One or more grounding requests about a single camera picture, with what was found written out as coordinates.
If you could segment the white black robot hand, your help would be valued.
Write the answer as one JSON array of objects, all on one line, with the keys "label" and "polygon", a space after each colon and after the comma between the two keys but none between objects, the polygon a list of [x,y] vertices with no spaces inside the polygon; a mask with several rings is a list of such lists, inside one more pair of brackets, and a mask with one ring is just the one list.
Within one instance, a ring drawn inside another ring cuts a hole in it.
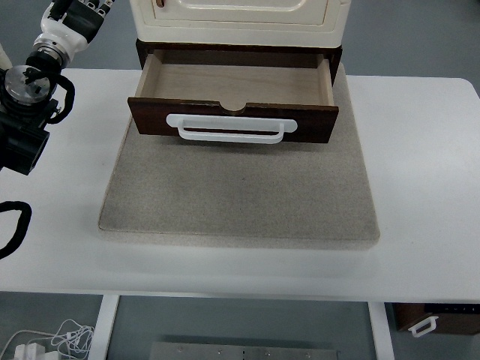
[{"label": "white black robot hand", "polygon": [[52,1],[45,10],[40,38],[67,53],[83,51],[97,35],[114,1]]}]

